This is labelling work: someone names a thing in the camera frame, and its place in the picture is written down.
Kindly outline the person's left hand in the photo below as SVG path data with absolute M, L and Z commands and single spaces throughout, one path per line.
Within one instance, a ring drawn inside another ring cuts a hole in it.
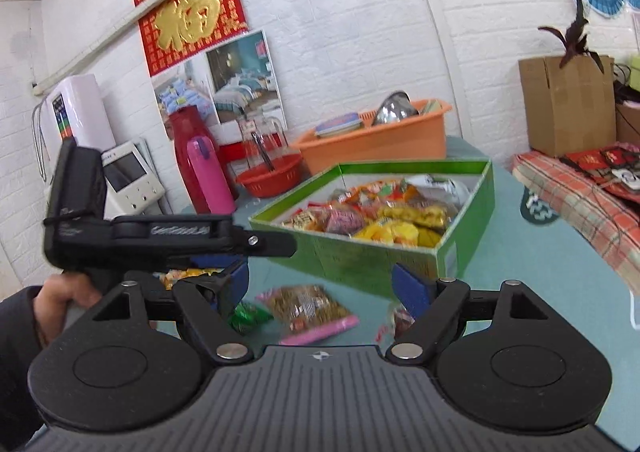
M 62 334 L 72 302 L 80 308 L 89 309 L 101 298 L 102 294 L 92 285 L 88 275 L 63 272 L 49 276 L 32 301 L 41 347 L 47 347 Z

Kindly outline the dark sleeve forearm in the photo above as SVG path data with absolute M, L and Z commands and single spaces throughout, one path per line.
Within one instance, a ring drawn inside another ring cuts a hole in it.
M 32 308 L 40 289 L 26 287 L 1 302 L 1 447 L 6 451 L 22 446 L 42 425 L 27 385 L 29 365 L 41 351 Z

